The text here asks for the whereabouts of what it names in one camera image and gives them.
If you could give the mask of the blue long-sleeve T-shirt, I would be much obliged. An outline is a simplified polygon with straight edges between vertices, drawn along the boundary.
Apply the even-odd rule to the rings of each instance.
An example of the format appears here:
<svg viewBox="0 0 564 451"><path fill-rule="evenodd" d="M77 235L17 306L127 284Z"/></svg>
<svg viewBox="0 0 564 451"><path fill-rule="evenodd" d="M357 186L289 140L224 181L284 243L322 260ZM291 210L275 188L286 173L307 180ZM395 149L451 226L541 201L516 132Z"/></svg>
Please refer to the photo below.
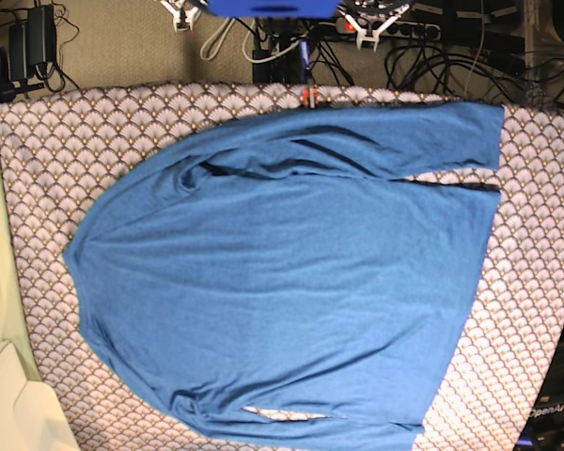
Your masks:
<svg viewBox="0 0 564 451"><path fill-rule="evenodd" d="M408 450L471 311L504 111L300 110L233 120L139 164L63 257L94 353L209 437Z"/></svg>

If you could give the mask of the white power strip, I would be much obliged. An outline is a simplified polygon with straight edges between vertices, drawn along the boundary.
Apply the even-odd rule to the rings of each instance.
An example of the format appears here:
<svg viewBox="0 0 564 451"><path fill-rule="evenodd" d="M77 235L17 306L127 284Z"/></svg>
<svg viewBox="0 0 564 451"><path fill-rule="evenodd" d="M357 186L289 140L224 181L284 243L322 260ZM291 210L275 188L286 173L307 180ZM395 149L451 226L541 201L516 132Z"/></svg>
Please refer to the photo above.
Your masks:
<svg viewBox="0 0 564 451"><path fill-rule="evenodd" d="M357 30L344 18L338 17L334 21L337 32L340 35L357 36ZM386 28L380 37L395 39L426 39L440 40L441 27L436 24L415 23L410 21L396 21Z"/></svg>

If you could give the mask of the blue box overhead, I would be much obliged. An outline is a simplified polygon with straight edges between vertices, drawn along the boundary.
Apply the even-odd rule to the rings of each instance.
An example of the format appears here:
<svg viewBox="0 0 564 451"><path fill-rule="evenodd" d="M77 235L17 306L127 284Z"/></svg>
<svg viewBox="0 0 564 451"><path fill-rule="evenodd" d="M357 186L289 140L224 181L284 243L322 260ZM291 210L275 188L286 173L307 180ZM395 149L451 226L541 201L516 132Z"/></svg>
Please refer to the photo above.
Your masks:
<svg viewBox="0 0 564 451"><path fill-rule="evenodd" d="M328 18L338 0L211 0L209 9L221 17Z"/></svg>

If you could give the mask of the orange black table clamp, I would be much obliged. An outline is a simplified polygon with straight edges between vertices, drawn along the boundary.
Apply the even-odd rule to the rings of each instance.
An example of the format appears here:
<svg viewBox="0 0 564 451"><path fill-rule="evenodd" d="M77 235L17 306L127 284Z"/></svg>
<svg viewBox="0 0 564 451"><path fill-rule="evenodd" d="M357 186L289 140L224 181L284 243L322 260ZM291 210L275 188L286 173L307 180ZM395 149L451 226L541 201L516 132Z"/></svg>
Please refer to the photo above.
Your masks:
<svg viewBox="0 0 564 451"><path fill-rule="evenodd" d="M300 95L300 101L306 109L316 109L318 106L318 89L314 85L305 85Z"/></svg>

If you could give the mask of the black power adapter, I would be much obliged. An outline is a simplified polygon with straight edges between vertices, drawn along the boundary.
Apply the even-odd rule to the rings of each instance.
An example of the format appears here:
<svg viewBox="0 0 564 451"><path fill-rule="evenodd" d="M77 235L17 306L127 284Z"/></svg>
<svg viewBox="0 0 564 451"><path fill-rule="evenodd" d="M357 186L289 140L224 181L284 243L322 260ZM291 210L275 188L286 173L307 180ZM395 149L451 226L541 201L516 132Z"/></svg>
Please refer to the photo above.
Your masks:
<svg viewBox="0 0 564 451"><path fill-rule="evenodd" d="M10 79L24 82L32 77L49 78L49 68L56 62L55 7L33 6L26 19L8 29Z"/></svg>

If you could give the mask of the fan-patterned tablecloth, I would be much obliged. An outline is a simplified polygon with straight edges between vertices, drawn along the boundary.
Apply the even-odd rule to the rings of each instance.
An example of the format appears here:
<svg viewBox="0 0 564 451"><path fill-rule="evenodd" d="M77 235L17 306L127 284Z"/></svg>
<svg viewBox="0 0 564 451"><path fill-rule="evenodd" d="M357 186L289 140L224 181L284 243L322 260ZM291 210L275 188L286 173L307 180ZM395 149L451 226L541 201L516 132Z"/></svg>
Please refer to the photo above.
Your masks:
<svg viewBox="0 0 564 451"><path fill-rule="evenodd" d="M41 378L84 450L225 450L134 397L78 334L61 254L92 201L191 132L304 103L301 86L175 84L91 88L0 105L0 165L23 317ZM564 327L564 116L509 106L496 172L426 181L485 183L502 197L476 299L418 450L510 450Z"/></svg>

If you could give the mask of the white plastic bin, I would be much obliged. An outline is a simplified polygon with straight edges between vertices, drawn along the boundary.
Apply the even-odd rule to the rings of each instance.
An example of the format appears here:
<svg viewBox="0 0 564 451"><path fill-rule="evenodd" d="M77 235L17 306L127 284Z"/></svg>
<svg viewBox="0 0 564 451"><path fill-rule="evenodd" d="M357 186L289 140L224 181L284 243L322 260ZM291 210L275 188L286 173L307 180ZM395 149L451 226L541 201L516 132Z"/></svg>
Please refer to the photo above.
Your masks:
<svg viewBox="0 0 564 451"><path fill-rule="evenodd" d="M55 391L29 380L13 344L0 343L0 450L78 448Z"/></svg>

